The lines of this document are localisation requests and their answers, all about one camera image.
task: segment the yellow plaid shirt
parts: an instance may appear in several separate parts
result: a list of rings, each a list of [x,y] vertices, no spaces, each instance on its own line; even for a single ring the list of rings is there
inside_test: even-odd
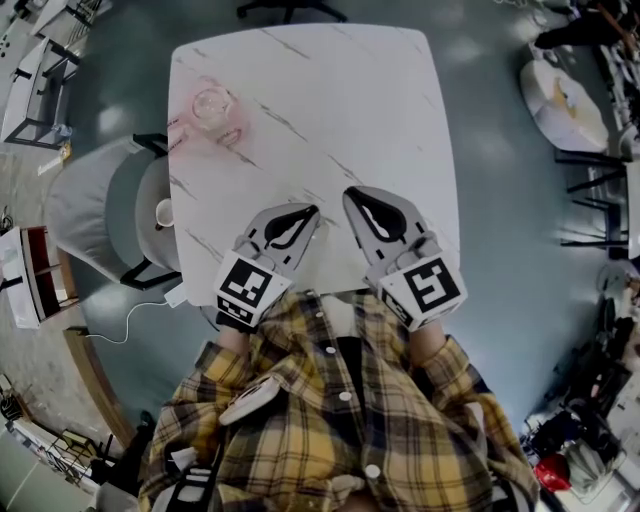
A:
[[[329,511],[359,490],[382,510],[486,510],[501,481],[533,509],[538,486],[518,439],[456,341],[412,368],[407,331],[387,307],[362,292],[354,309],[364,403],[340,351],[326,351],[338,344],[320,298],[288,294],[251,337],[248,359],[209,343],[163,408],[141,510],[179,480],[172,452],[193,446],[211,464],[220,442],[210,510]],[[220,414],[265,375],[279,395],[221,439]],[[339,397],[345,391],[351,400]],[[380,468],[377,478],[369,465]]]

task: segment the office chair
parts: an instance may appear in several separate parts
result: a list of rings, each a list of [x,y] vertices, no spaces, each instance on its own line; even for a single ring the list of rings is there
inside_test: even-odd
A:
[[[322,0],[255,0],[253,2],[249,2],[248,4],[241,5],[237,9],[238,18],[246,18],[247,11],[251,9],[256,9],[257,7],[283,7],[286,9],[284,13],[283,23],[288,25],[291,23],[291,18],[293,16],[293,11],[298,8],[307,8],[311,7],[312,9],[316,9],[318,11],[324,12],[333,16],[340,23],[345,23],[347,21],[347,17],[342,14],[340,11],[336,11],[335,9],[326,5]]]

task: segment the white round object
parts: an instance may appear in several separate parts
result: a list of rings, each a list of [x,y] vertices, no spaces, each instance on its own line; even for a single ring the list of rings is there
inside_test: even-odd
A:
[[[170,228],[173,226],[173,207],[171,199],[163,199],[156,206],[156,221],[162,227]]]
[[[364,474],[367,475],[367,478],[371,478],[375,480],[380,476],[380,468],[375,464],[369,464],[366,468],[364,468]]]

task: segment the person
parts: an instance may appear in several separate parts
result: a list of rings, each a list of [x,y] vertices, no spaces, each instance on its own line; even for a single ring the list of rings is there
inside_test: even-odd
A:
[[[136,435],[120,460],[108,467],[103,461],[91,464],[91,479],[101,484],[85,512],[135,512],[138,510],[138,480],[140,464],[147,445],[153,437],[155,421],[148,411],[140,413]]]
[[[533,510],[518,439],[456,340],[437,321],[409,334],[370,291],[350,302],[288,293],[255,333],[219,313],[161,411],[140,509]]]
[[[635,31],[640,24],[640,0],[592,0],[586,12],[566,27],[538,36],[532,50],[552,50],[558,46],[611,46],[623,41],[629,52],[637,49]]]

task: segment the shirt button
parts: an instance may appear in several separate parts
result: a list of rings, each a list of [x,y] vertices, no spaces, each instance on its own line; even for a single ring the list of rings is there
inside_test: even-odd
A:
[[[380,468],[375,464],[369,464],[366,468],[364,468],[364,474],[367,475],[368,478],[375,480],[380,476]]]

